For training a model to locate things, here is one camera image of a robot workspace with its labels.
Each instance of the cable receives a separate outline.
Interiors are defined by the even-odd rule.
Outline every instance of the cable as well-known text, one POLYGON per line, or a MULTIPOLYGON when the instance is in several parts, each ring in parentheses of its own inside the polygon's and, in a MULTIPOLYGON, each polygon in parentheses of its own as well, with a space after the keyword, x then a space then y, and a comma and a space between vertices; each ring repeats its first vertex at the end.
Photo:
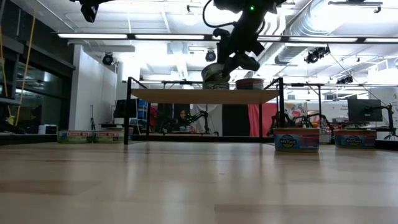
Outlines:
POLYGON ((263 20, 262 23, 261 23, 260 31, 257 34, 261 34, 261 32, 264 30, 265 27, 266 27, 266 21, 263 20))
POLYGON ((25 80, 26 80, 27 70, 28 70, 28 67, 29 67, 30 51, 32 50, 33 33, 34 33, 34 30, 35 30, 35 24, 36 24, 36 13, 37 13, 37 2, 36 2, 35 9, 34 9, 34 14, 33 14, 32 29, 30 31, 30 40, 29 40, 29 46, 28 46, 28 49, 27 49, 25 73, 24 73, 24 78, 22 79, 21 97, 19 99, 19 106, 18 106, 17 120, 15 122, 15 127, 18 125, 19 114, 21 112, 21 104, 22 104, 22 100, 24 98, 25 80))
MULTIPOLYGON (((1 25, 0 25, 0 60, 2 63, 2 80, 4 82, 4 90, 6 91, 6 98, 8 98, 8 90, 7 90, 7 76, 6 76, 6 68, 5 68, 5 61, 4 61, 4 54, 2 51, 2 29, 1 29, 1 25)), ((7 109, 8 109, 8 113, 9 116, 11 117, 11 109, 10 109, 10 105, 7 105, 7 109)))
MULTIPOLYGON (((350 75, 348 72, 347 72, 347 69, 345 69, 340 63, 339 63, 339 61, 337 61, 337 59, 330 53, 330 56, 331 57, 333 57, 333 59, 335 59, 335 61, 336 61, 336 63, 344 70, 344 72, 346 72, 348 75, 350 75)), ((362 86, 370 95, 372 95, 373 97, 375 97, 377 100, 380 100, 377 96, 375 96, 373 93, 371 93, 365 86, 362 86)), ((383 117, 383 120, 384 120, 384 122, 387 122, 387 119, 384 117, 384 116, 382 116, 383 117)))
POLYGON ((209 1, 205 4, 205 7, 203 7, 203 12, 202 12, 202 14, 201 14, 201 17, 202 17, 202 19, 203 19, 203 22, 206 24, 206 26, 211 27, 211 28, 220 28, 220 27, 224 27, 224 26, 230 26, 230 25, 233 26, 233 25, 235 25, 235 21, 234 21, 234 22, 227 22, 227 23, 220 24, 220 25, 211 25, 211 24, 207 23, 206 17, 205 17, 205 12, 206 12, 207 6, 210 4, 211 1, 212 1, 212 0, 209 0, 209 1))

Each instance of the monitor stand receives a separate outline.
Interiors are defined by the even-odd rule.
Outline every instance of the monitor stand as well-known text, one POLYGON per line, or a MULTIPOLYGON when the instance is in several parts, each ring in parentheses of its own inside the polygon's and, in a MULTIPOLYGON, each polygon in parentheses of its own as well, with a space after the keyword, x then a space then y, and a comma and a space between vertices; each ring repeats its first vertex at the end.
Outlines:
POLYGON ((370 110, 378 110, 378 109, 386 109, 388 111, 388 130, 390 132, 389 135, 387 135, 384 140, 390 140, 392 137, 394 138, 398 138, 397 134, 396 134, 396 128, 394 128, 394 120, 392 119, 392 105, 389 104, 387 106, 378 106, 378 107, 373 107, 370 108, 370 110))

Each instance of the colorful box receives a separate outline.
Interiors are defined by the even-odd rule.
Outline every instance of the colorful box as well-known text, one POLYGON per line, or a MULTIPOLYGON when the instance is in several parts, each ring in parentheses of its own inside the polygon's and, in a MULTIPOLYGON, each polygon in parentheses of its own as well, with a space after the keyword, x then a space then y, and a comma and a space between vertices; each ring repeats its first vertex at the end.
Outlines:
POLYGON ((59 131, 57 134, 58 143, 82 144, 93 142, 92 131, 59 131))
POLYGON ((376 143, 374 130, 335 130, 336 147, 372 149, 376 143))
POLYGON ((124 131, 95 131, 94 143, 122 143, 124 131))
POLYGON ((276 151, 318 152, 320 132, 317 128, 275 128, 276 151))

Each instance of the shelf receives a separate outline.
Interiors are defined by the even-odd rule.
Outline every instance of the shelf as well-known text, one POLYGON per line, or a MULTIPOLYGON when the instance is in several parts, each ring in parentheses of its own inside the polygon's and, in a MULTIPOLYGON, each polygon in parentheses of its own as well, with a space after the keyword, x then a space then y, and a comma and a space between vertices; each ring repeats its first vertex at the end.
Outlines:
POLYGON ((276 90, 162 90, 138 89, 131 94, 151 103, 208 103, 258 105, 278 96, 276 90))
POLYGON ((21 105, 19 103, 19 100, 12 100, 12 99, 7 99, 7 98, 0 98, 0 103, 4 103, 7 105, 21 105))

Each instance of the wooden floor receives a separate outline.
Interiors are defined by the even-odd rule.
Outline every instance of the wooden floor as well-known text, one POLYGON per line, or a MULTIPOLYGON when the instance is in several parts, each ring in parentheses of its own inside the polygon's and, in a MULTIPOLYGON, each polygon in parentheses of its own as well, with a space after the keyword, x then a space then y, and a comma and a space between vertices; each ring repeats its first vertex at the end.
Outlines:
POLYGON ((141 142, 0 147, 1 224, 398 223, 398 154, 141 142))

